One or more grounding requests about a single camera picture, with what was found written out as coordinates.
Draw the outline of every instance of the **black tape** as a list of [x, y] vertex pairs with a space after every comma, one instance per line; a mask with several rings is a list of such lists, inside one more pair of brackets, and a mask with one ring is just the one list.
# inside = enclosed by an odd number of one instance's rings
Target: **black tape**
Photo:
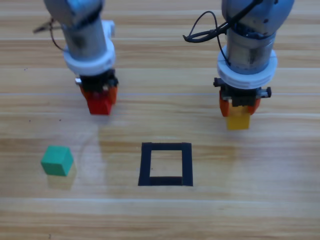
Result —
[[[182, 176], [150, 177], [152, 151], [182, 151]], [[193, 186], [191, 143], [144, 142], [141, 148], [141, 164], [138, 186]]]

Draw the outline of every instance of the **black cable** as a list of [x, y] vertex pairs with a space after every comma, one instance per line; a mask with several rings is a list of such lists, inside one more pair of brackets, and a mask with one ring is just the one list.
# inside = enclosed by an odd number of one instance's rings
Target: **black cable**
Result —
[[203, 42], [209, 41], [211, 39], [214, 39], [217, 36], [219, 36], [220, 34], [225, 34], [229, 28], [234, 26], [244, 16], [246, 16], [256, 5], [259, 5], [262, 2], [263, 2], [263, 0], [253, 0], [247, 7], [245, 7], [237, 15], [235, 15], [233, 18], [231, 18], [230, 21], [226, 21], [224, 24], [220, 25], [216, 29], [199, 32], [194, 35], [189, 34], [188, 37], [183, 35], [183, 38], [188, 43], [195, 43], [196, 44], [196, 43], [203, 43]]
[[56, 22], [56, 20], [54, 20], [53, 18], [50, 19], [50, 21], [42, 24], [40, 27], [36, 28], [35, 30], [33, 30], [34, 34], [40, 33], [40, 32], [44, 32], [44, 31], [49, 31], [50, 32], [50, 36], [51, 36], [51, 40], [53, 42], [53, 44], [60, 49], [63, 52], [66, 52], [66, 50], [64, 50], [62, 47], [60, 47], [55, 38], [54, 38], [54, 30], [57, 29], [61, 29], [61, 26], [54, 26], [54, 23]]
[[58, 49], [60, 49], [62, 52], [66, 52], [66, 50], [64, 50], [62, 47], [60, 47], [60, 46], [57, 44], [57, 42], [56, 42], [56, 40], [55, 40], [55, 38], [54, 38], [54, 31], [53, 31], [54, 27], [53, 27], [53, 24], [54, 24], [55, 21], [56, 21], [56, 20], [54, 20], [53, 18], [51, 18], [51, 21], [50, 21], [50, 24], [49, 24], [49, 31], [50, 31], [51, 40], [52, 40], [53, 44], [54, 44]]
[[[204, 15], [206, 15], [206, 14], [212, 14], [212, 16], [213, 16], [213, 18], [214, 18], [214, 22], [215, 22], [215, 29], [218, 29], [218, 21], [217, 21], [217, 17], [216, 17], [216, 15], [214, 14], [214, 12], [213, 12], [213, 11], [205, 11], [205, 12], [202, 13], [201, 16], [198, 17], [198, 19], [195, 21], [195, 23], [194, 23], [194, 25], [193, 25], [193, 27], [192, 27], [192, 29], [191, 29], [191, 32], [189, 33], [188, 38], [191, 36], [191, 34], [192, 34], [192, 32], [194, 31], [194, 29], [195, 29], [197, 23], [199, 22], [199, 20], [200, 20]], [[201, 32], [200, 32], [200, 33], [196, 33], [196, 34], [194, 34], [194, 35], [192, 35], [192, 36], [194, 36], [194, 38], [196, 38], [196, 37], [201, 36], [201, 35], [199, 35], [199, 34], [202, 34], [202, 33], [201, 33]], [[219, 44], [220, 51], [221, 51], [221, 53], [222, 53], [222, 55], [223, 55], [226, 63], [230, 66], [231, 64], [230, 64], [229, 60], [227, 59], [227, 57], [226, 57], [226, 55], [225, 55], [225, 53], [224, 53], [224, 51], [223, 51], [223, 49], [222, 49], [222, 47], [221, 47], [219, 35], [216, 36], [216, 39], [218, 40], [218, 44]]]

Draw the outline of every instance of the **wooden table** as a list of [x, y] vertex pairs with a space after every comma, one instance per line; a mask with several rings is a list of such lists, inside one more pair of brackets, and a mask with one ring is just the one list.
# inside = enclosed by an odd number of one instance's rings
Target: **wooden table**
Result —
[[[1, 240], [319, 240], [320, 2], [296, 0], [278, 31], [279, 68], [251, 128], [227, 131], [216, 40], [188, 44], [220, 0], [109, 0], [119, 100], [91, 116], [48, 35], [42, 0], [0, 0]], [[213, 27], [207, 16], [196, 31]], [[63, 36], [55, 33], [63, 46]], [[142, 142], [192, 143], [193, 187], [138, 186]], [[71, 148], [47, 176], [49, 145]], [[154, 152], [152, 176], [181, 174]]]

